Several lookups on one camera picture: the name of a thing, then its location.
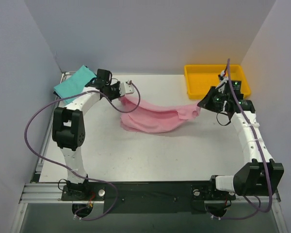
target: plastic container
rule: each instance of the plastic container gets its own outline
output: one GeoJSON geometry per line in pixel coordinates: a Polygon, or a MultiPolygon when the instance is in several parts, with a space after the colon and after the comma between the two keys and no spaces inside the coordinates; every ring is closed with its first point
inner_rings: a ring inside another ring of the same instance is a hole
{"type": "MultiPolygon", "coordinates": [[[[188,89],[188,96],[191,100],[201,100],[208,93],[211,86],[219,84],[218,74],[224,70],[226,65],[186,65],[184,74],[188,89]]],[[[247,79],[240,65],[230,65],[231,79],[242,82],[241,93],[244,98],[251,94],[247,79]]]]}

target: table top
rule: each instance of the table top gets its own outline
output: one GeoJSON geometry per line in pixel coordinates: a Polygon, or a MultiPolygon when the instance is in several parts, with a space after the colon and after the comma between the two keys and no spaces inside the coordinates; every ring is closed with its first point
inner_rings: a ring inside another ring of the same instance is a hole
{"type": "MultiPolygon", "coordinates": [[[[114,75],[132,80],[143,100],[159,106],[191,104],[183,75],[114,75]]],[[[127,132],[120,113],[102,99],[84,116],[86,138],[82,158],[88,176],[111,182],[209,180],[211,175],[234,175],[244,164],[233,125],[220,126],[216,113],[200,115],[168,133],[127,132]]],[[[45,156],[65,163],[52,140],[45,156]]],[[[67,178],[63,167],[44,162],[40,182],[67,178]]]]}

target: purple cable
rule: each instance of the purple cable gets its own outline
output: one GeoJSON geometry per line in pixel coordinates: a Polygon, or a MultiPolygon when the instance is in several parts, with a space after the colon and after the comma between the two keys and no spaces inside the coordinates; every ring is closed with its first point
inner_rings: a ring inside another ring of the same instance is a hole
{"type": "MultiPolygon", "coordinates": [[[[258,201],[259,201],[259,207],[261,207],[261,200],[260,200],[260,198],[257,197],[257,196],[254,196],[254,197],[258,199],[258,201]]],[[[247,216],[245,216],[245,217],[221,217],[220,220],[245,220],[245,219],[248,219],[248,218],[251,218],[251,217],[255,216],[258,212],[259,212],[259,211],[256,210],[256,211],[253,212],[252,214],[247,215],[247,216]]]]}
{"type": "Polygon", "coordinates": [[[140,101],[141,101],[141,96],[140,96],[140,92],[139,92],[138,88],[137,88],[133,83],[130,83],[130,84],[131,84],[131,85],[136,89],[136,91],[137,91],[137,93],[138,93],[138,98],[139,98],[136,107],[134,107],[134,108],[133,108],[132,110],[130,110],[130,111],[125,112],[125,111],[122,111],[122,110],[118,109],[117,107],[115,107],[115,106],[113,105],[113,103],[111,102],[111,100],[109,100],[108,97],[107,97],[105,94],[103,94],[102,92],[97,91],[97,90],[90,90],[90,91],[82,92],[82,93],[77,94],[77,95],[74,95],[74,96],[70,96],[70,97],[66,97],[66,98],[62,98],[62,99],[57,99],[57,100],[54,100],[53,102],[51,102],[51,103],[45,105],[44,107],[42,107],[41,109],[39,109],[39,110],[38,110],[38,111],[37,111],[37,112],[36,112],[36,113],[35,113],[35,114],[30,118],[30,120],[28,121],[28,123],[27,123],[27,125],[26,125],[26,127],[25,127],[25,132],[24,132],[25,143],[26,143],[27,147],[29,148],[29,150],[30,150],[33,154],[35,154],[35,155],[38,156],[39,158],[44,159],[44,160],[46,160],[46,161],[48,161],[48,162],[50,162],[50,163],[53,163],[53,164],[56,164],[56,165],[59,165],[59,166],[62,166],[62,167],[64,167],[64,168],[66,168],[67,170],[69,170],[72,174],[74,174],[74,175],[77,176],[77,177],[80,177],[80,178],[82,178],[82,179],[89,180],[89,181],[95,181],[95,182],[106,183],[106,184],[110,185],[112,188],[115,189],[115,192],[116,192],[115,200],[114,200],[114,202],[112,203],[112,205],[110,206],[110,208],[109,208],[106,212],[104,212],[103,214],[101,214],[101,215],[99,215],[99,216],[97,216],[97,217],[94,217],[94,218],[82,218],[82,220],[85,220],[85,221],[96,220],[96,219],[99,219],[99,218],[101,218],[101,217],[104,217],[104,216],[105,216],[105,215],[106,215],[110,210],[112,210],[112,208],[113,208],[114,205],[116,204],[116,202],[117,202],[117,198],[118,198],[118,190],[117,190],[117,188],[116,188],[115,185],[112,184],[111,182],[81,176],[81,175],[79,175],[78,173],[76,173],[75,171],[73,171],[72,168],[70,168],[70,167],[68,167],[68,166],[66,166],[66,165],[64,165],[64,164],[61,164],[61,163],[59,163],[59,162],[53,161],[53,160],[51,160],[51,159],[48,159],[48,158],[43,157],[42,155],[40,155],[38,152],[36,152],[36,151],[35,151],[35,150],[30,146],[30,144],[29,144],[29,142],[28,142],[28,136],[27,136],[27,134],[28,134],[28,128],[29,128],[31,122],[33,121],[33,119],[34,119],[34,118],[35,118],[35,117],[36,117],[40,112],[42,112],[44,109],[46,109],[47,107],[49,107],[49,106],[51,106],[51,105],[53,105],[53,104],[55,104],[55,103],[57,103],[57,102],[60,102],[60,101],[63,101],[63,100],[68,100],[68,99],[75,98],[75,97],[79,97],[79,96],[82,96],[82,95],[85,95],[85,94],[88,94],[88,93],[99,93],[99,94],[101,94],[103,97],[105,97],[105,98],[107,99],[107,101],[111,104],[111,106],[112,106],[114,109],[116,109],[117,111],[119,111],[119,112],[121,112],[121,113],[131,113],[132,111],[134,111],[134,110],[136,110],[136,109],[138,108],[138,106],[139,106],[139,104],[140,104],[140,101]]]}
{"type": "MultiPolygon", "coordinates": [[[[229,61],[230,59],[228,58],[227,60],[227,75],[228,75],[228,83],[229,83],[229,87],[231,89],[231,92],[232,92],[232,95],[233,95],[233,98],[237,104],[237,107],[239,108],[240,112],[242,113],[243,117],[245,118],[245,120],[247,121],[248,124],[251,124],[249,118],[247,117],[246,113],[243,111],[241,105],[238,103],[238,99],[235,95],[235,92],[234,92],[234,89],[233,89],[233,84],[232,84],[232,80],[231,80],[231,74],[230,74],[230,67],[229,67],[229,61]]],[[[259,142],[259,139],[258,139],[258,135],[257,135],[257,132],[255,130],[255,128],[250,125],[250,129],[253,133],[253,136],[254,136],[254,139],[256,140],[256,144],[257,144],[257,147],[258,147],[258,150],[261,154],[261,158],[262,158],[262,162],[263,162],[263,166],[264,166],[264,170],[265,170],[265,177],[266,177],[266,183],[267,183],[267,189],[268,189],[268,195],[269,195],[269,202],[268,202],[268,206],[265,210],[261,209],[260,207],[256,206],[255,204],[253,204],[247,197],[244,196],[244,198],[246,199],[246,201],[252,205],[254,208],[256,208],[258,211],[261,211],[263,213],[267,213],[271,210],[272,208],[272,204],[273,204],[273,194],[272,194],[272,186],[271,186],[271,179],[270,179],[270,174],[268,172],[268,168],[267,168],[267,164],[266,164],[266,160],[265,160],[265,157],[264,157],[264,153],[263,153],[263,150],[262,150],[262,147],[261,147],[261,144],[259,142]]]]}

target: purple hose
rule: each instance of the purple hose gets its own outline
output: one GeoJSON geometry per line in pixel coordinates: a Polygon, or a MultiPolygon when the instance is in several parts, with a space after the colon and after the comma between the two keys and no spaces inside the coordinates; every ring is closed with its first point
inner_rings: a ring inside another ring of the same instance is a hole
{"type": "MultiPolygon", "coordinates": [[[[242,115],[245,118],[245,120],[247,121],[247,123],[251,124],[251,122],[250,122],[249,118],[247,117],[246,113],[243,111],[241,105],[238,103],[238,99],[237,99],[237,97],[235,95],[235,92],[234,92],[234,89],[233,89],[233,85],[232,85],[232,80],[231,80],[229,61],[230,61],[230,59],[227,60],[227,65],[226,65],[227,66],[227,75],[228,75],[229,87],[231,89],[233,98],[234,98],[234,100],[235,100],[235,102],[237,104],[237,107],[239,108],[240,112],[242,113],[242,115]]],[[[261,154],[261,158],[262,158],[262,162],[263,162],[263,166],[264,166],[264,170],[265,170],[265,177],[266,177],[266,183],[267,183],[267,189],[268,189],[268,195],[269,195],[269,202],[268,202],[267,208],[265,210],[263,210],[260,207],[256,206],[255,204],[253,204],[247,197],[244,197],[244,198],[247,200],[247,202],[250,205],[252,205],[258,211],[261,211],[263,213],[267,213],[267,212],[269,212],[271,210],[272,204],[273,204],[273,194],[272,194],[270,174],[268,172],[268,168],[267,168],[267,164],[266,164],[266,160],[265,160],[265,157],[264,157],[264,153],[263,153],[261,144],[260,144],[260,142],[258,140],[257,132],[256,132],[255,128],[252,125],[250,125],[250,129],[252,130],[254,139],[256,140],[256,144],[257,144],[258,150],[259,150],[259,152],[261,154]]]]}
{"type": "MultiPolygon", "coordinates": [[[[258,201],[259,201],[259,207],[261,207],[261,200],[260,200],[260,198],[258,198],[257,196],[254,196],[254,197],[258,199],[258,201]]],[[[251,217],[255,216],[258,212],[259,212],[259,211],[256,210],[256,211],[253,212],[252,214],[247,215],[247,216],[245,216],[245,217],[221,217],[220,219],[221,219],[221,220],[245,220],[245,219],[248,219],[248,218],[251,218],[251,217]]]]}
{"type": "Polygon", "coordinates": [[[101,217],[104,217],[104,216],[105,216],[105,215],[106,215],[110,210],[112,210],[112,208],[115,206],[115,204],[116,204],[116,202],[117,202],[117,198],[118,198],[118,190],[117,190],[117,188],[115,187],[114,184],[112,184],[112,183],[110,183],[110,182],[108,182],[108,181],[103,181],[103,180],[98,180],[98,179],[93,179],[93,178],[88,178],[88,177],[81,176],[81,175],[79,175],[78,173],[76,173],[75,171],[73,171],[72,168],[70,168],[70,167],[68,167],[68,166],[66,166],[66,165],[64,165],[64,164],[61,164],[61,163],[59,163],[59,162],[53,161],[53,160],[51,160],[51,159],[48,159],[48,158],[43,157],[42,155],[40,155],[38,152],[36,152],[36,151],[31,147],[31,145],[30,145],[29,142],[28,142],[28,136],[27,136],[27,134],[28,134],[28,128],[29,128],[31,122],[33,121],[33,119],[34,119],[34,118],[35,118],[35,117],[36,117],[40,112],[42,112],[44,109],[46,109],[47,107],[49,107],[49,106],[51,106],[51,105],[53,105],[53,104],[55,104],[55,103],[57,103],[57,102],[60,102],[60,101],[63,101],[63,100],[68,100],[68,99],[75,98],[75,97],[79,97],[79,96],[82,96],[82,95],[85,95],[85,94],[88,94],[88,93],[99,93],[99,94],[101,94],[103,97],[105,97],[105,98],[107,99],[107,101],[111,104],[111,106],[112,106],[114,109],[116,109],[117,111],[119,111],[119,112],[121,112],[121,113],[131,113],[132,111],[134,111],[134,110],[136,110],[136,109],[138,108],[138,106],[139,106],[139,104],[140,104],[140,101],[141,101],[141,96],[140,96],[140,92],[139,92],[138,88],[137,88],[133,83],[130,83],[130,84],[131,84],[131,85],[136,89],[136,91],[137,91],[137,93],[138,93],[138,98],[139,98],[136,107],[134,107],[134,108],[133,108],[132,110],[130,110],[130,111],[125,112],[125,111],[122,111],[122,110],[118,109],[117,107],[115,107],[115,106],[113,105],[113,103],[111,102],[111,100],[109,100],[108,97],[107,97],[105,94],[103,94],[102,92],[97,91],[97,90],[90,90],[90,91],[82,92],[82,93],[77,94],[77,95],[74,95],[74,96],[70,96],[70,97],[66,97],[66,98],[62,98],[62,99],[57,99],[57,100],[54,100],[53,102],[51,102],[51,103],[45,105],[44,107],[42,107],[41,109],[39,109],[39,110],[38,110],[38,111],[37,111],[37,112],[36,112],[36,113],[35,113],[35,114],[30,118],[30,120],[28,121],[28,123],[27,123],[27,125],[26,125],[26,127],[25,127],[25,132],[24,132],[25,143],[26,143],[27,147],[29,148],[29,150],[30,150],[33,154],[35,154],[35,155],[38,156],[39,158],[44,159],[44,160],[46,160],[46,161],[48,161],[48,162],[50,162],[50,163],[53,163],[53,164],[56,164],[56,165],[59,165],[59,166],[62,166],[62,167],[64,167],[64,168],[66,168],[67,170],[69,170],[72,174],[74,174],[74,175],[77,176],[77,177],[80,177],[80,178],[82,178],[82,179],[89,180],[89,181],[95,181],[95,182],[106,183],[106,184],[110,185],[112,188],[115,189],[115,192],[116,192],[115,200],[114,200],[114,202],[112,203],[112,205],[110,206],[110,208],[109,208],[106,212],[104,212],[103,214],[101,214],[101,215],[99,215],[99,216],[97,216],[97,217],[94,217],[94,218],[82,218],[82,220],[86,220],[86,221],[96,220],[96,219],[99,219],[99,218],[101,218],[101,217]]]}

